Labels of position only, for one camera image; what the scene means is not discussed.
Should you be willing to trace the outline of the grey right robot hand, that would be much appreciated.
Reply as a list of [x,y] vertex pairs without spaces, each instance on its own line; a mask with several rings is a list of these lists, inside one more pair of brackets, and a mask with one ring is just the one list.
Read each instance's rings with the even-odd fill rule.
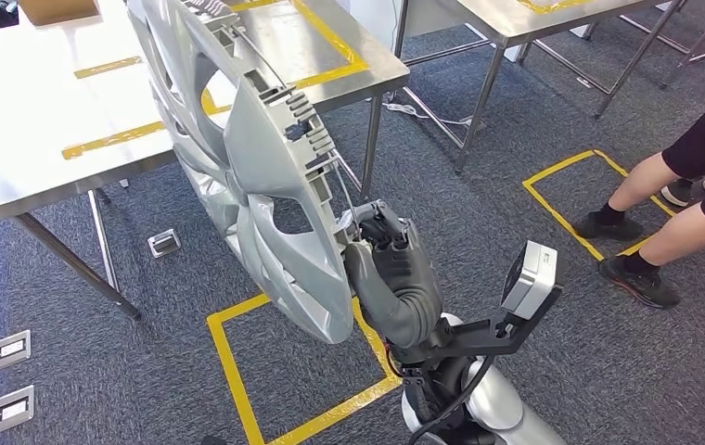
[[383,200],[344,215],[360,231],[344,263],[365,320],[394,344],[420,342],[438,323],[443,299],[416,226]]

